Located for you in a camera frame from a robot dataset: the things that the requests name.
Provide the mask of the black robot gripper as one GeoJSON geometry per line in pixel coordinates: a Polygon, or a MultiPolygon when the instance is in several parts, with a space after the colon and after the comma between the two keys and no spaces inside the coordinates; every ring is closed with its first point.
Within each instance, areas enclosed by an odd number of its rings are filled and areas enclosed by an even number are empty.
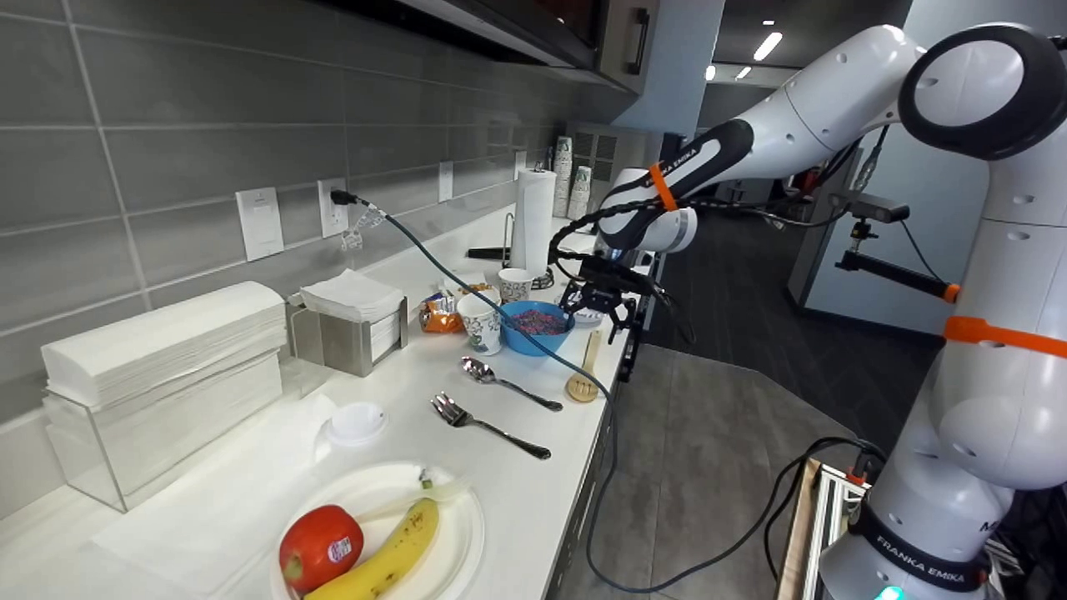
{"type": "Polygon", "coordinates": [[[579,274],[565,285],[561,305],[568,312],[572,312],[572,310],[610,312],[607,342],[612,342],[622,326],[621,312],[629,312],[629,332],[645,335],[647,310],[645,310],[639,295],[647,295],[654,291],[658,291],[658,283],[651,275],[645,275],[622,262],[590,257],[579,262],[579,274]]]}

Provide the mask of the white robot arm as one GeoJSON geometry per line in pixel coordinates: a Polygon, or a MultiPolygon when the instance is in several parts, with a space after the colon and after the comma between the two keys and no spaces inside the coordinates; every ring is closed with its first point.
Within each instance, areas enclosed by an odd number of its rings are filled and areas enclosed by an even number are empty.
{"type": "Polygon", "coordinates": [[[983,160],[989,184],[958,283],[849,249],[849,269],[949,302],[944,350],[864,492],[819,552],[832,600],[986,600],[983,543],[1021,490],[1067,484],[1067,64],[1025,23],[934,45],[867,26],[778,92],[622,176],[592,214],[612,249],[684,249],[711,184],[801,174],[867,131],[983,160]]]}

